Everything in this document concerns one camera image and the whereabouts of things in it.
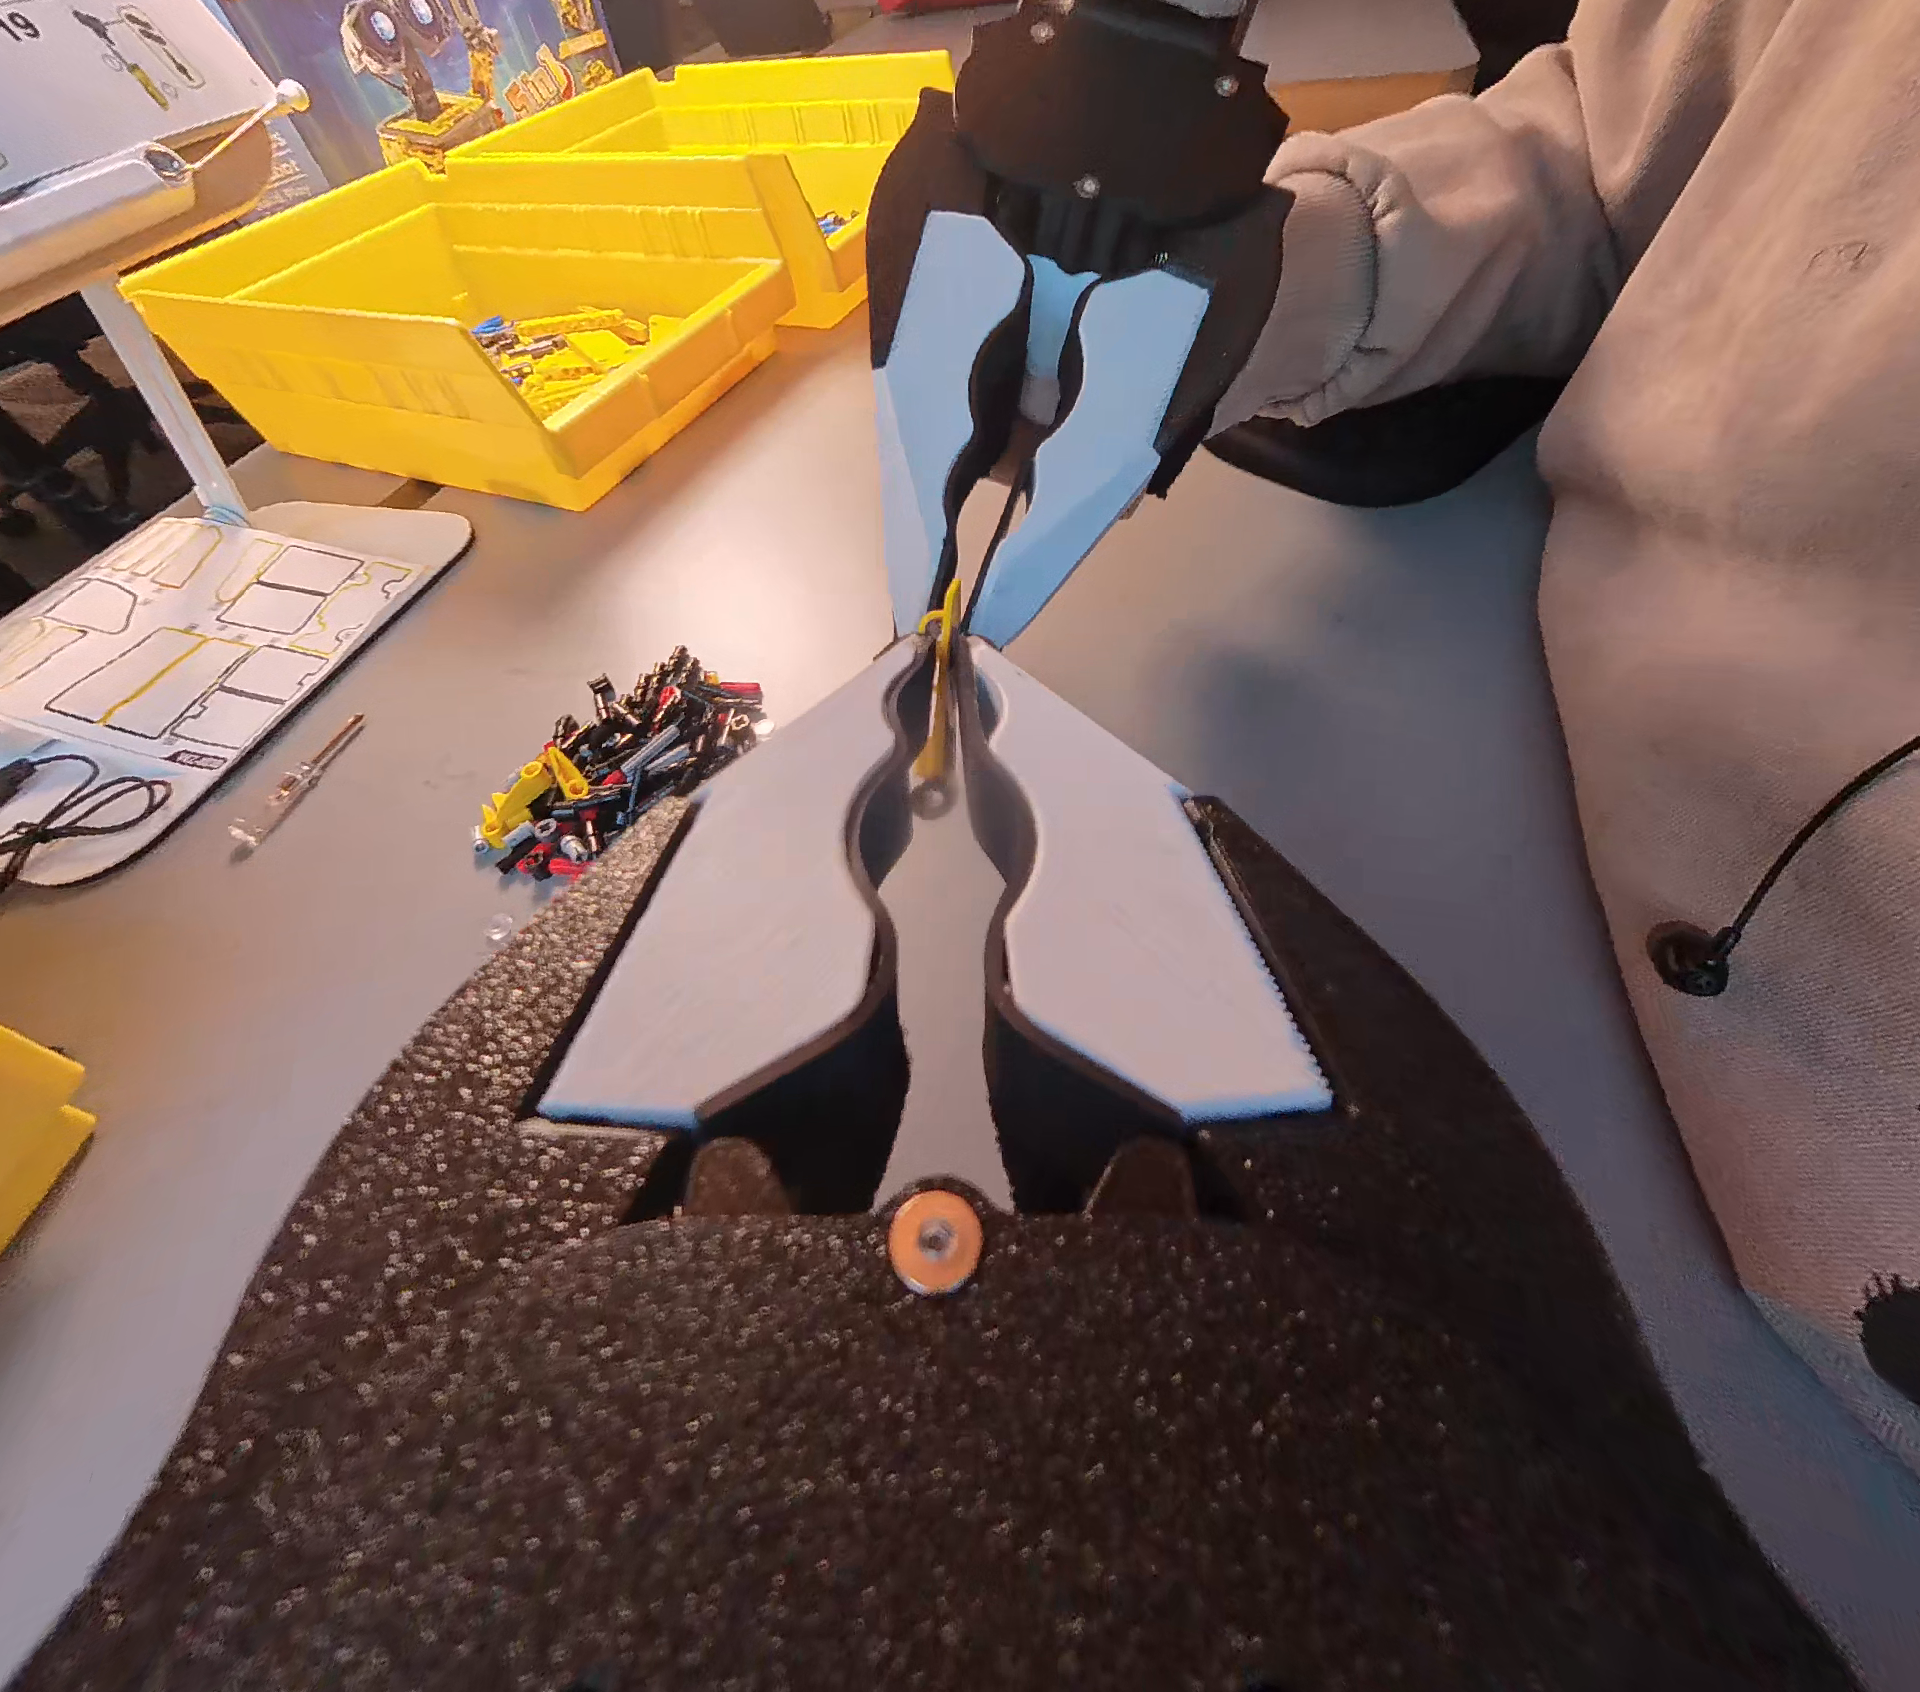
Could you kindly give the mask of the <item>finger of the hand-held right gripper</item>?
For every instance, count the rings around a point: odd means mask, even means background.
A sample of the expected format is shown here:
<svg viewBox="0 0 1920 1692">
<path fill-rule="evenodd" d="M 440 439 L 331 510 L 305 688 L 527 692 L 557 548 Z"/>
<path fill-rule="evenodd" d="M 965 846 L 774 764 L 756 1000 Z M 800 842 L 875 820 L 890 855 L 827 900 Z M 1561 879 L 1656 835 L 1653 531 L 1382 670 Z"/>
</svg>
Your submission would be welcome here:
<svg viewBox="0 0 1920 1692">
<path fill-rule="evenodd" d="M 1031 306 L 1028 258 L 984 216 L 925 216 L 874 369 L 881 557 L 899 636 L 947 596 L 963 503 L 1019 407 Z"/>
<path fill-rule="evenodd" d="M 1022 519 L 991 549 L 968 634 L 1017 637 L 1153 479 L 1164 415 L 1212 299 L 1171 266 L 1101 277 L 1070 321 L 1076 387 L 1037 441 Z"/>
</svg>

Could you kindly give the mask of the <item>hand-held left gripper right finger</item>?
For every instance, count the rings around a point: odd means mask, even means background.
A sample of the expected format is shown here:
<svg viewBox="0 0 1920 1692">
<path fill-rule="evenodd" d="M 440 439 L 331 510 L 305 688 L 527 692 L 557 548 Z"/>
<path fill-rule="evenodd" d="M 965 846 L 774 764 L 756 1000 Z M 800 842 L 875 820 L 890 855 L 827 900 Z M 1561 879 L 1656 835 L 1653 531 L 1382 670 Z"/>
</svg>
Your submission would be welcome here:
<svg viewBox="0 0 1920 1692">
<path fill-rule="evenodd" d="M 963 651 L 962 759 L 1015 1020 L 1181 1123 L 1328 1112 L 1187 787 L 1001 649 Z"/>
</svg>

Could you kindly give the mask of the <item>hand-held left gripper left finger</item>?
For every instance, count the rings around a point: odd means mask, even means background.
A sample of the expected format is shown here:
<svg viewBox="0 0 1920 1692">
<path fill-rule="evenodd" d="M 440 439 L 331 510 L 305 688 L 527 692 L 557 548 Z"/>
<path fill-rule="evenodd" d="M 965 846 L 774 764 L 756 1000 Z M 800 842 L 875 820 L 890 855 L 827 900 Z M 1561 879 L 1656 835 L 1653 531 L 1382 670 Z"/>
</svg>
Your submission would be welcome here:
<svg viewBox="0 0 1920 1692">
<path fill-rule="evenodd" d="M 891 961 L 930 654 L 887 645 L 696 789 L 542 1120 L 692 1129 L 852 1027 Z"/>
</svg>

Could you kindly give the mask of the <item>yellow building panel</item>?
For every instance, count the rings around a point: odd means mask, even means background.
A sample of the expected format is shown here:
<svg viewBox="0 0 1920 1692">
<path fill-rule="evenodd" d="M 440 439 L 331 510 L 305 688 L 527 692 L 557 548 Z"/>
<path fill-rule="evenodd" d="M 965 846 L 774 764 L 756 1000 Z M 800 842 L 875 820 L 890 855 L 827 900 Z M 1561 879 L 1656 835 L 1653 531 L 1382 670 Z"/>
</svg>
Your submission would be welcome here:
<svg viewBox="0 0 1920 1692">
<path fill-rule="evenodd" d="M 940 818 L 950 803 L 950 659 L 962 611 L 962 578 L 953 573 L 938 607 L 921 615 L 919 636 L 930 654 L 923 740 L 909 766 L 909 806 L 919 818 Z"/>
</svg>

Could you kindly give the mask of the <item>yellow storage bin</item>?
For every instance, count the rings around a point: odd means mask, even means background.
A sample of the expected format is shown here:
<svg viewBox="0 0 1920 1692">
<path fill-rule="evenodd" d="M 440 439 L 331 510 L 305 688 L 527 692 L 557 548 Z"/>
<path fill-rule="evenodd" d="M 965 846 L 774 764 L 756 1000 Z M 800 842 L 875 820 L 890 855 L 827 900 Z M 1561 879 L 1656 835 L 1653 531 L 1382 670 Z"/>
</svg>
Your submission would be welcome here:
<svg viewBox="0 0 1920 1692">
<path fill-rule="evenodd" d="M 83 1065 L 2 1027 L 2 1250 L 83 1151 L 95 1116 L 75 1104 Z"/>
<path fill-rule="evenodd" d="M 743 155 L 497 155 L 388 168 L 120 281 L 283 454 L 584 511 L 776 345 L 796 304 Z M 542 405 L 491 318 L 613 310 L 636 353 Z"/>
<path fill-rule="evenodd" d="M 445 164 L 486 158 L 743 158 L 793 279 L 787 327 L 824 331 L 867 295 L 866 213 L 879 169 L 923 89 L 950 93 L 947 50 L 817 53 L 628 71 L 536 115 L 455 146 Z M 817 212 L 858 213 L 824 237 Z"/>
</svg>

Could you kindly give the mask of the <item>person's right forearm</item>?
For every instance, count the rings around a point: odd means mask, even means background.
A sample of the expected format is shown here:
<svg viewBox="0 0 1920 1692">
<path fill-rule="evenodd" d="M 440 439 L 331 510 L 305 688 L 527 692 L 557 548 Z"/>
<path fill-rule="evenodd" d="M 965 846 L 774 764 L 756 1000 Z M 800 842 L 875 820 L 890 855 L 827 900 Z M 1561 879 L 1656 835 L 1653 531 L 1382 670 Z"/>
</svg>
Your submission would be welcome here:
<svg viewBox="0 0 1920 1692">
<path fill-rule="evenodd" d="M 1633 256 L 1602 144 L 1568 41 L 1482 93 L 1289 135 L 1264 169 L 1276 295 L 1212 435 L 1578 360 Z"/>
</svg>

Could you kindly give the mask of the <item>grey desk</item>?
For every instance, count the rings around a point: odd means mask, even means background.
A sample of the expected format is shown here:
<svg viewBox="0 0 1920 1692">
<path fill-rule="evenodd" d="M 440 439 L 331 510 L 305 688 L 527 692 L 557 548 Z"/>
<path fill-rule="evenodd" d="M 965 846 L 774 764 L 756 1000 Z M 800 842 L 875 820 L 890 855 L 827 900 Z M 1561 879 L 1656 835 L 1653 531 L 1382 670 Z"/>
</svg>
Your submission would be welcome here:
<svg viewBox="0 0 1920 1692">
<path fill-rule="evenodd" d="M 785 719 L 886 623 L 866 333 L 765 366 L 586 513 L 476 541 L 216 806 L 4 904 L 4 1022 L 100 1128 L 4 1258 L 18 1688 L 1856 1688 L 1716 1479 L 1823 1396 L 1733 1289 L 1571 818 L 1526 455 L 1437 503 L 1199 458 L 1013 657 L 1274 844 L 1313 1001 L 1467 1056 L 1598 1224 L 1456 1261 L 1370 1121 L 1202 1141 L 1225 1218 L 631 1215 L 660 1139 L 517 1102 L 633 901 L 514 905 L 467 818 L 596 654 Z M 286 823 L 228 829 L 348 717 Z"/>
</svg>

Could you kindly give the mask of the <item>pile of small building pins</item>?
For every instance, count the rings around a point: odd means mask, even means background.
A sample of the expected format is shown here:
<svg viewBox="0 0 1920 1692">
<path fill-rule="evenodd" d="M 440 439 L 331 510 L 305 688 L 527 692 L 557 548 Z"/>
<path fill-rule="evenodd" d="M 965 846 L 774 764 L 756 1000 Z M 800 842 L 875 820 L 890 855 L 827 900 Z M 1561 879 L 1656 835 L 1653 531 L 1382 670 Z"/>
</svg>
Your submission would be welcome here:
<svg viewBox="0 0 1920 1692">
<path fill-rule="evenodd" d="M 774 727 L 756 680 L 721 676 L 684 645 L 630 688 L 600 673 L 588 682 L 588 712 L 554 719 L 536 752 L 481 798 L 473 858 L 542 908 Z"/>
</svg>

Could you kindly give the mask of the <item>heap of yellow pieces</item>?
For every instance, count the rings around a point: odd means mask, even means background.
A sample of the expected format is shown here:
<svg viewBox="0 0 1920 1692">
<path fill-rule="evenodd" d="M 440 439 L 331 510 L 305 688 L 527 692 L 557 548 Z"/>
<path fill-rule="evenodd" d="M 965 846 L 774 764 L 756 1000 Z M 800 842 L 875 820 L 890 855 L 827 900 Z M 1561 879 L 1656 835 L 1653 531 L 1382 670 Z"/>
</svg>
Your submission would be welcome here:
<svg viewBox="0 0 1920 1692">
<path fill-rule="evenodd" d="M 523 394 L 554 396 L 630 364 L 652 343 L 654 320 L 616 308 L 505 315 L 467 327 L 499 376 Z"/>
</svg>

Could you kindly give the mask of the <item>person's beige sweatshirt torso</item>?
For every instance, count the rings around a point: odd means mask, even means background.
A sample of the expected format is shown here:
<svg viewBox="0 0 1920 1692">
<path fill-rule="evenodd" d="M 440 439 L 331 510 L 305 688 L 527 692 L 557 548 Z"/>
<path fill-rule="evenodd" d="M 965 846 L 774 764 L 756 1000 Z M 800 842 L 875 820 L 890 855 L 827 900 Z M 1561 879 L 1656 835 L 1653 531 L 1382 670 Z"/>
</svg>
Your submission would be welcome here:
<svg viewBox="0 0 1920 1692">
<path fill-rule="evenodd" d="M 1565 93 L 1620 281 L 1542 431 L 1548 667 L 1592 876 L 1747 1298 L 1915 1466 L 1915 0 L 1583 0 Z"/>
</svg>

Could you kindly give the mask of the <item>sticker sheet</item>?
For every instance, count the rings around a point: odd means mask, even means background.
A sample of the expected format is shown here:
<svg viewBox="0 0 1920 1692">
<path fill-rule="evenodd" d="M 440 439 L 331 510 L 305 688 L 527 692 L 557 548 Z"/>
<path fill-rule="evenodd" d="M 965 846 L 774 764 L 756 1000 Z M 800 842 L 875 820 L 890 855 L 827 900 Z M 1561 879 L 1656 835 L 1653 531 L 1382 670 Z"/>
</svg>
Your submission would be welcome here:
<svg viewBox="0 0 1920 1692">
<path fill-rule="evenodd" d="M 4 618 L 4 754 L 220 772 L 428 573 L 394 546 L 157 517 Z"/>
</svg>

